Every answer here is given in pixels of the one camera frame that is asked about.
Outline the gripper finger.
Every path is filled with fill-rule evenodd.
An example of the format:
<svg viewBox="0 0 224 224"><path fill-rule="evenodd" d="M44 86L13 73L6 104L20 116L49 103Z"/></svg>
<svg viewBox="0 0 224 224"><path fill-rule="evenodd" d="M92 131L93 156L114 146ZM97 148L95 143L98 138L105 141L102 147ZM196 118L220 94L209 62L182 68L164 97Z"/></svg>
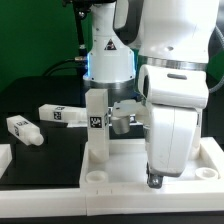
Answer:
<svg viewBox="0 0 224 224"><path fill-rule="evenodd" d="M147 184L150 188L161 188L163 183L163 175L160 171L152 168L150 164L146 166Z"/></svg>

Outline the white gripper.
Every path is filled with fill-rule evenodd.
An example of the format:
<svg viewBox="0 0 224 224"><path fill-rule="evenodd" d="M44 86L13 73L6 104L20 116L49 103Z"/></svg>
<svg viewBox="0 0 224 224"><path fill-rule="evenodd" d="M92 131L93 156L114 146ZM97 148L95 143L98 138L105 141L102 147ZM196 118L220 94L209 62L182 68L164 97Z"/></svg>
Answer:
<svg viewBox="0 0 224 224"><path fill-rule="evenodd" d="M200 113L208 102L206 74L142 65L138 90L148 110L149 171L178 177L186 167L196 128L201 123Z"/></svg>

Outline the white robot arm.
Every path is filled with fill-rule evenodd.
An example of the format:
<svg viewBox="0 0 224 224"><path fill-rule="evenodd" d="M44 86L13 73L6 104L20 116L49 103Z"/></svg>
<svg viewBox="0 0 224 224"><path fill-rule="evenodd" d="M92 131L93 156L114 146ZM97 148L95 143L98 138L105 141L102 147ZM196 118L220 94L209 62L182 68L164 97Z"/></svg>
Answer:
<svg viewBox="0 0 224 224"><path fill-rule="evenodd" d="M208 44L220 0L117 0L113 29L138 51L136 89L140 102L123 100L112 109L117 134L129 131L130 115L149 129L147 184L180 176L190 151L200 144L202 112L209 89Z"/></svg>

